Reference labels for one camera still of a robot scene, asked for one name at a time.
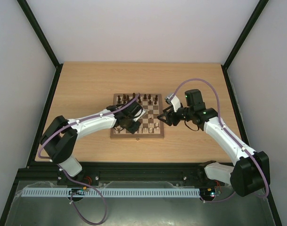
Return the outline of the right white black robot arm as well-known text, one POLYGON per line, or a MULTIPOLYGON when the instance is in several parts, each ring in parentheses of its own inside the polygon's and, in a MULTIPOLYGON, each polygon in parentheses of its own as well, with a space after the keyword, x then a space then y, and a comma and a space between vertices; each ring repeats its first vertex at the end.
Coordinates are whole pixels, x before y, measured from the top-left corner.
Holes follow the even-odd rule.
POLYGON ((257 152, 242 141, 223 122, 213 108, 206 108, 202 94, 198 89, 185 92, 187 106, 170 94, 165 98, 169 105, 158 119, 169 126, 177 126, 180 121, 193 122, 198 129, 211 136, 230 157, 232 166, 208 161, 201 164, 198 180, 209 184, 213 180, 231 185, 233 190, 244 197, 270 184, 270 164, 265 152, 257 152))

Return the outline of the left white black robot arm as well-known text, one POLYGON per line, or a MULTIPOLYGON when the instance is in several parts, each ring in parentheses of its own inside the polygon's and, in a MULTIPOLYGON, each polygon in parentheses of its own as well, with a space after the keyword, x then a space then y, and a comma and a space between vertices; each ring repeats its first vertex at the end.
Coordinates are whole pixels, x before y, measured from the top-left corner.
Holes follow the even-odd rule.
POLYGON ((40 139, 41 148, 47 153, 46 159, 57 164, 69 176, 75 177, 82 166, 73 156, 77 140, 100 130, 120 127, 134 134, 140 127, 139 119, 146 110, 130 101, 124 105, 111 105, 89 116, 76 119, 56 117, 40 139))

